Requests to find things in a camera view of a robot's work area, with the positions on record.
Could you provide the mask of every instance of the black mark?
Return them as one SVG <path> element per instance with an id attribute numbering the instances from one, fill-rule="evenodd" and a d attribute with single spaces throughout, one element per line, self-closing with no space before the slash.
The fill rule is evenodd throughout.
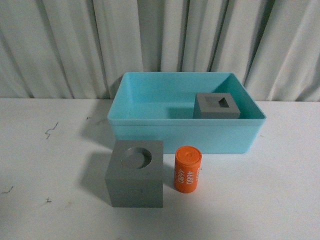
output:
<path id="1" fill-rule="evenodd" d="M 48 135 L 48 136 L 46 137 L 46 139 L 48 139 L 48 138 L 50 137 L 50 135 L 51 135 L 51 134 L 48 133 L 48 132 L 51 131 L 51 130 L 55 130 L 56 127 L 57 127 L 57 125 L 58 125 L 58 123 L 59 123 L 59 122 L 57 122 L 57 123 L 55 124 L 54 128 L 50 128 L 50 129 L 48 129 L 48 130 L 45 132 L 45 134 Z"/>
<path id="2" fill-rule="evenodd" d="M 14 186 L 12 186 L 9 191 L 3 191 L 2 194 L 8 194 L 8 193 L 10 193 L 10 191 L 11 191 L 13 188 L 14 188 Z"/>

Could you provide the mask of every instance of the white table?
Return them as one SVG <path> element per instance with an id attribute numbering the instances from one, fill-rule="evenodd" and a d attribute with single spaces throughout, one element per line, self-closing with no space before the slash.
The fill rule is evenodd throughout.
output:
<path id="1" fill-rule="evenodd" d="M 111 104 L 0 99 L 0 239 L 320 239 L 319 102 L 258 102 L 250 151 L 204 154 L 193 193 L 173 189 L 165 154 L 157 209 L 107 203 Z"/>

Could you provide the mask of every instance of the orange can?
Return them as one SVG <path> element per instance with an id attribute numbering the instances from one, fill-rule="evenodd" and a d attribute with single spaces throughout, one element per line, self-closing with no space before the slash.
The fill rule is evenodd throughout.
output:
<path id="1" fill-rule="evenodd" d="M 202 154 L 194 146 L 182 146 L 175 152 L 174 187 L 177 191 L 192 193 L 198 185 Z"/>

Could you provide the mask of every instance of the cube with circular hole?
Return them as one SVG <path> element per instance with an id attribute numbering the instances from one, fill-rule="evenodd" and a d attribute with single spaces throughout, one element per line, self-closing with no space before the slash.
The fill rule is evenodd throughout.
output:
<path id="1" fill-rule="evenodd" d="M 118 140 L 105 174 L 112 207 L 163 207 L 163 141 Z"/>
<path id="2" fill-rule="evenodd" d="M 230 93 L 197 93 L 194 119 L 237 119 L 240 110 Z"/>

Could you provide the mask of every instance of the curtain fold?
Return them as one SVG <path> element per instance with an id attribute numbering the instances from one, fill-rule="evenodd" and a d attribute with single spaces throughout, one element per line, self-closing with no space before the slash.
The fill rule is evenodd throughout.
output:
<path id="1" fill-rule="evenodd" d="M 234 72 L 320 101 L 318 0 L 0 1 L 0 97 L 113 99 L 126 72 Z"/>

